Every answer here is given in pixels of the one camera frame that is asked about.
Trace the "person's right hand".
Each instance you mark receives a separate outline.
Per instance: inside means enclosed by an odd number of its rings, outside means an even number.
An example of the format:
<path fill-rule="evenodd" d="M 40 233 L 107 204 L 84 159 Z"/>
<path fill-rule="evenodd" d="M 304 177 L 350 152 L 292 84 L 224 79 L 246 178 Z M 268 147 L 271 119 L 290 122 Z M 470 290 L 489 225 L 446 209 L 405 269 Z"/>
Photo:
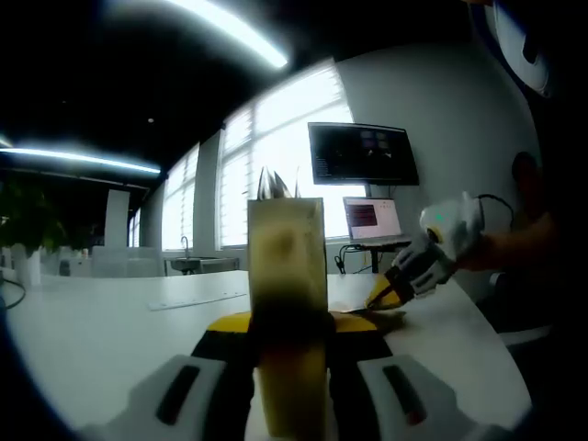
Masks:
<path fill-rule="evenodd" d="M 459 269 L 483 271 L 504 266 L 503 234 L 483 234 L 480 239 L 457 261 Z"/>

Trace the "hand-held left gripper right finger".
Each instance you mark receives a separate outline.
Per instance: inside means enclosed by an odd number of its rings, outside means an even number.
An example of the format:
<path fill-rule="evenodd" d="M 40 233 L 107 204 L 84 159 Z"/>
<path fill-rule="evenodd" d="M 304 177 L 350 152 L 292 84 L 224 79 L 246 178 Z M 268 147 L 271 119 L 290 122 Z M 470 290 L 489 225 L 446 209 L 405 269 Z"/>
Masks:
<path fill-rule="evenodd" d="M 502 440 L 459 408 L 454 390 L 410 356 L 395 355 L 374 323 L 335 314 L 329 395 L 340 440 Z"/>

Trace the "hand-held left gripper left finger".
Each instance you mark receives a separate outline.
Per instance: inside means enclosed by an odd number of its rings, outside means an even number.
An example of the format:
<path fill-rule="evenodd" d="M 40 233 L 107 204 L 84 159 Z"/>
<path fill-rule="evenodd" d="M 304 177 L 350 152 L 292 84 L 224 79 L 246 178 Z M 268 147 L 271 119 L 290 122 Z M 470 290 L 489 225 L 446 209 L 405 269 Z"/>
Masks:
<path fill-rule="evenodd" d="M 137 383 L 126 407 L 80 440 L 243 440 L 254 397 L 246 314 L 214 322 L 189 356 L 172 356 Z"/>

